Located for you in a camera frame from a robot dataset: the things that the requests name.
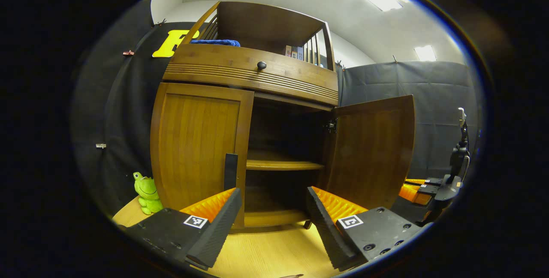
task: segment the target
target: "green stuffed toy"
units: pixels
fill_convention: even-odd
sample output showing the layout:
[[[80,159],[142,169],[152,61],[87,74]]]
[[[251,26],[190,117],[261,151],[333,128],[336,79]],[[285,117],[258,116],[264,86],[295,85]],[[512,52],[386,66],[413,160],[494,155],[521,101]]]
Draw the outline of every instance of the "green stuffed toy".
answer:
[[[133,178],[136,180],[133,186],[135,187],[137,194],[141,196],[139,198],[139,204],[141,204],[143,213],[145,213],[145,215],[151,215],[151,213],[156,213],[163,209],[154,180],[152,178],[143,177],[139,172],[133,173]]]

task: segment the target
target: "cabinet door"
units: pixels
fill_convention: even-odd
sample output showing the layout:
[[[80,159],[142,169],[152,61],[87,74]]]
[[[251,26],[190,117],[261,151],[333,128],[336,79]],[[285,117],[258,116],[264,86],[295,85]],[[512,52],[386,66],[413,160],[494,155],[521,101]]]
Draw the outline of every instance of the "cabinet door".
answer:
[[[253,92],[161,83],[151,122],[151,162],[163,205],[176,210],[223,191],[225,154],[238,155],[244,204]],[[243,226],[243,209],[235,225]]]
[[[367,209],[390,208],[412,161],[413,96],[334,108],[326,189]]]

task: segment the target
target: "ceiling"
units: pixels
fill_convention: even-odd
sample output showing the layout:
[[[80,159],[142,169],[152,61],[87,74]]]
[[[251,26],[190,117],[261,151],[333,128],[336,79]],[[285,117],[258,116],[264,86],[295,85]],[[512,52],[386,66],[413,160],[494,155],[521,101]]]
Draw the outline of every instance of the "ceiling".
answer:
[[[179,3],[201,0],[177,0]],[[414,47],[432,45],[437,60],[464,63],[445,27],[422,6],[410,1],[382,12],[368,0],[234,0],[280,6],[328,22],[330,30],[376,63],[417,60]]]

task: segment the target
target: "wooden floor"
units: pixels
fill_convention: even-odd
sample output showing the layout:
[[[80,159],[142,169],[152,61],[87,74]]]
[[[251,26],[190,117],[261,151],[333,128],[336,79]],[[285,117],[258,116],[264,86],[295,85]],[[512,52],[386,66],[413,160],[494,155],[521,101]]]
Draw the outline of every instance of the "wooden floor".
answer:
[[[130,227],[146,217],[136,197],[112,219]],[[316,227],[306,230],[298,223],[231,231],[207,273],[222,278],[328,278],[341,272],[332,268]]]

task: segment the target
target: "screw hole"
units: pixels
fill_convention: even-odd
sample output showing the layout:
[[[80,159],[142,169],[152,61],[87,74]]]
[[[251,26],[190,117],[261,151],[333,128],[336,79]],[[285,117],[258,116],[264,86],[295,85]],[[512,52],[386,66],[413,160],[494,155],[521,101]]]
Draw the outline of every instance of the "screw hole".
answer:
[[[376,245],[375,245],[375,244],[368,244],[368,245],[365,245],[363,249],[364,249],[365,251],[370,251],[370,250],[372,250],[373,248],[376,248]]]

